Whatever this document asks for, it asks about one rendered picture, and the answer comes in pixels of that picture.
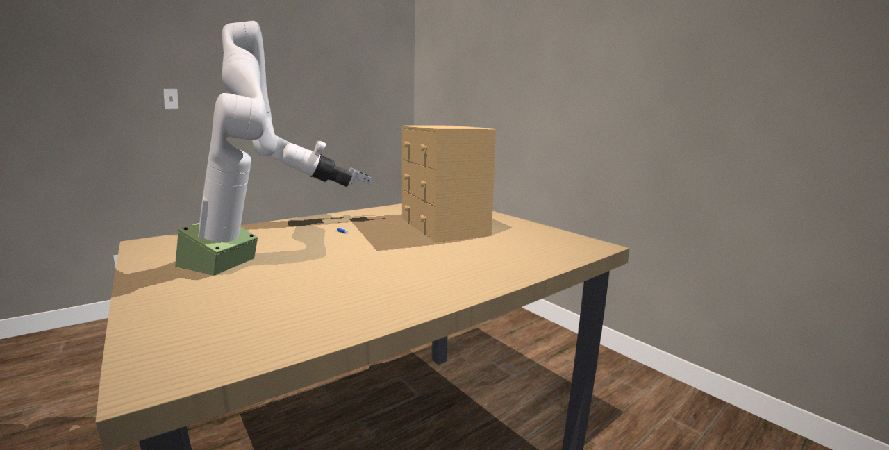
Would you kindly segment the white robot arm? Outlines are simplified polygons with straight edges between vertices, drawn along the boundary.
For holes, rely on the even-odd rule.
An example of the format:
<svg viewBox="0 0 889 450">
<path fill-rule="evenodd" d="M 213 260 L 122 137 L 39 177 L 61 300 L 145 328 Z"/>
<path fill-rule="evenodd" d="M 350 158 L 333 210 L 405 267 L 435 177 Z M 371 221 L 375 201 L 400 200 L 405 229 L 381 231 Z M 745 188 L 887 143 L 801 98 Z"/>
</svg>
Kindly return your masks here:
<svg viewBox="0 0 889 450">
<path fill-rule="evenodd" d="M 226 137 L 253 140 L 258 155 L 279 159 L 295 169 L 306 152 L 304 147 L 275 135 L 267 96 L 263 34 L 258 23 L 225 25 L 222 44 L 222 80 L 231 94 L 219 95 L 214 106 L 198 228 L 198 238 L 214 242 L 239 237 L 251 167 L 248 153 L 236 149 Z"/>
</svg>

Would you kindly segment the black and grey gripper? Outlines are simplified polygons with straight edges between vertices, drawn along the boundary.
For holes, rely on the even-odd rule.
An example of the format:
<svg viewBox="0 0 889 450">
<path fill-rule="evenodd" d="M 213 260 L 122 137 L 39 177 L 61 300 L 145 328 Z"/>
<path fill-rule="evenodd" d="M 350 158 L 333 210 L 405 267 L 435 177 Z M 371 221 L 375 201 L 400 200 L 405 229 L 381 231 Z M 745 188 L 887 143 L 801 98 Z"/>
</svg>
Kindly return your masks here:
<svg viewBox="0 0 889 450">
<path fill-rule="evenodd" d="M 314 151 L 306 149 L 301 165 L 298 167 L 299 171 L 303 172 L 303 174 L 307 174 L 310 177 L 317 178 L 317 180 L 324 182 L 327 180 L 335 181 L 345 187 L 347 187 L 348 184 L 351 185 L 354 178 L 366 182 L 367 184 L 372 181 L 372 178 L 366 174 L 362 174 L 362 172 L 359 173 L 357 169 L 354 171 L 354 169 L 350 167 L 349 171 L 347 171 L 347 169 L 335 166 L 335 161 L 322 156 L 325 147 L 325 143 L 322 141 L 317 141 L 315 145 L 317 146 Z"/>
</svg>

